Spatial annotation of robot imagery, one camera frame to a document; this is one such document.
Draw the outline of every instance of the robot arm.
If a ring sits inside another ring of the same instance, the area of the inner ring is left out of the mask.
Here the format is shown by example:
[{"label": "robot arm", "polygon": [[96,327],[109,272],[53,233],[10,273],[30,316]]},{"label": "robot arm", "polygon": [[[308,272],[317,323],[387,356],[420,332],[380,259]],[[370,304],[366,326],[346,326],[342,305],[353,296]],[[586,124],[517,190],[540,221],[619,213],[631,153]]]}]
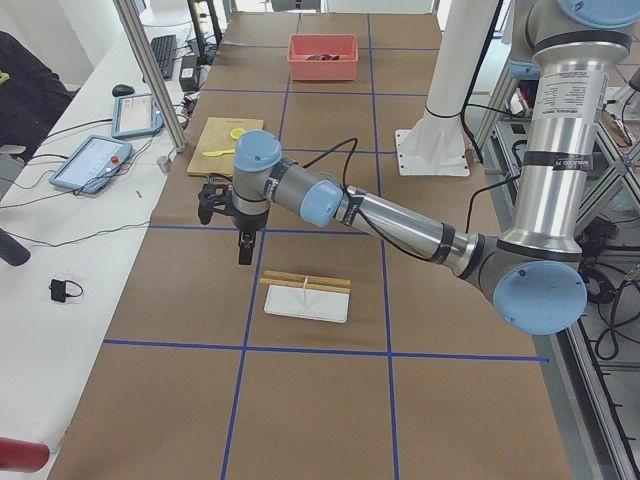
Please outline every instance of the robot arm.
[{"label": "robot arm", "polygon": [[532,57],[541,78],[513,223],[498,238],[457,232],[357,187],[341,187],[283,158],[280,143],[263,131],[238,140],[232,188],[205,185],[201,221],[208,223],[213,211],[232,216],[240,230],[240,263],[248,264],[270,203],[320,227],[335,219],[449,267],[516,328],[551,334],[568,327],[586,305],[573,231],[604,89],[613,66],[628,55],[631,28],[640,18],[637,0],[616,2],[619,11],[603,3],[517,4],[521,41],[514,56]]}]

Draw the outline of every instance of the table surface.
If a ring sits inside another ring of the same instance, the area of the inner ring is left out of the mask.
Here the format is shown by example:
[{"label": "table surface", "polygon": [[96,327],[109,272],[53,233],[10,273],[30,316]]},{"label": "table surface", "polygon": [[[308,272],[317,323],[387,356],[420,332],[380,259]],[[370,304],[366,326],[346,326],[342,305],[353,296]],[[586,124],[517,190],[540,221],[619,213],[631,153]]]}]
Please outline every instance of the table surface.
[{"label": "table surface", "polygon": [[[168,33],[183,42],[190,27],[149,28],[149,38]],[[167,82],[170,96],[178,103],[183,93],[176,62],[174,79]],[[108,52],[52,132],[113,116],[111,89],[118,83],[133,86],[137,93],[149,92],[123,34]],[[111,134],[111,123],[100,123],[53,136],[38,154],[69,155],[90,134]],[[149,138],[130,139],[134,154]],[[33,189],[12,187],[0,203],[3,229],[50,243],[91,235],[123,225],[149,220],[166,180],[157,159],[172,152],[173,144],[162,131],[135,158],[129,173],[116,177],[98,195],[61,195],[31,205],[11,207],[64,190],[47,181],[62,160],[41,157],[32,160],[16,180]],[[14,268],[0,262],[0,435],[44,442],[55,449],[76,408],[93,361],[111,321],[127,275],[131,270],[146,226],[59,248],[22,241],[31,259]],[[53,303],[48,285],[52,278],[73,279],[84,287],[80,299]],[[55,455],[40,472],[28,478],[46,478]],[[2,479],[23,474],[0,472]]]},{"label": "table surface", "polygon": [[[292,82],[292,33],[355,33],[356,80]],[[234,16],[126,284],[122,272],[90,289],[111,281],[122,296],[50,478],[571,478],[548,359],[472,287],[278,207],[251,267],[237,265],[227,219],[198,223],[203,180],[186,166],[216,116],[264,119],[300,162],[357,136],[350,183],[461,228],[482,169],[400,177],[394,153],[395,129],[422,115],[440,40],[429,15]],[[318,170],[337,176],[344,157]],[[472,230],[498,232],[488,196]],[[266,269],[351,279],[347,324],[265,314]],[[65,333],[83,343],[72,322]]]}]

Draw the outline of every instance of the black keyboard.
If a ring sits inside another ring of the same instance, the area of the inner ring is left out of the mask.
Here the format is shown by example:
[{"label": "black keyboard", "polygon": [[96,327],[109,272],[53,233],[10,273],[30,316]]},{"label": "black keyboard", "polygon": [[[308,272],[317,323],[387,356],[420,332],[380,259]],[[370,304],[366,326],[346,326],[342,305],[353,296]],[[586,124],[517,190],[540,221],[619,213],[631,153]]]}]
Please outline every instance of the black keyboard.
[{"label": "black keyboard", "polygon": [[173,65],[176,62],[178,44],[175,35],[163,35],[151,39],[151,51],[156,57],[160,73],[165,80],[173,76]]}]

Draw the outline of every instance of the brown tabletop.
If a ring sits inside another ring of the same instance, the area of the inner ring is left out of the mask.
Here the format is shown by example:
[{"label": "brown tabletop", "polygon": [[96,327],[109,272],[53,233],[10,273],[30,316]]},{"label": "brown tabletop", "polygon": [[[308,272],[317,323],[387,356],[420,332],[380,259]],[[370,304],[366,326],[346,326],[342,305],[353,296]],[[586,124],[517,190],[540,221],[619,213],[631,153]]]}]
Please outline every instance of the brown tabletop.
[{"label": "brown tabletop", "polygon": [[[356,79],[291,81],[296,32],[355,33]],[[50,478],[572,478],[548,360],[449,271],[279,207],[238,266],[230,221],[198,221],[191,154],[208,117],[239,117],[300,162],[356,136],[350,183],[463,228],[482,167],[407,178],[395,157],[440,40],[431,15],[233,17]],[[339,175],[345,156],[314,168]],[[474,212],[498,232],[489,196]],[[267,269],[350,279],[348,322],[267,315]]]}]

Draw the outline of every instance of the white table surface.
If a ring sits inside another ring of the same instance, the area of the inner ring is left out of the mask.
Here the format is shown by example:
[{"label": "white table surface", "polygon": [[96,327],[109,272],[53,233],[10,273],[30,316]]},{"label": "white table surface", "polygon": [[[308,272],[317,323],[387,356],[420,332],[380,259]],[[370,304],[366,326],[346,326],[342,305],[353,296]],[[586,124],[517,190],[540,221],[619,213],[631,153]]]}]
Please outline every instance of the white table surface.
[{"label": "white table surface", "polygon": [[[175,33],[180,46],[190,28],[183,25],[147,29],[150,39],[167,33]],[[179,69],[177,60],[173,78],[166,82],[174,104],[183,97],[177,81]],[[149,91],[124,34],[52,131],[111,118],[111,89],[118,83],[133,86],[136,93]],[[89,134],[109,136],[110,132],[110,123],[72,130],[44,142],[37,153],[69,155]],[[130,141],[137,151],[147,140],[148,137]],[[59,243],[146,222],[166,180],[156,162],[168,154],[173,155],[173,144],[163,130],[136,159],[129,173],[114,178],[98,195],[67,194],[28,206],[0,209],[0,226],[18,235]],[[60,165],[48,162],[58,161],[61,160],[55,157],[34,159],[17,183],[33,185],[43,172]],[[50,175],[31,190],[13,186],[0,206],[62,191],[48,183]],[[133,228],[58,248],[21,241],[31,252],[26,264],[11,267],[0,261],[0,436],[46,443],[57,451],[145,231],[146,227]],[[84,288],[84,295],[64,304],[51,301],[48,286],[54,277],[76,281]],[[44,479],[54,461],[55,453],[35,474],[0,472],[0,479]]]}]

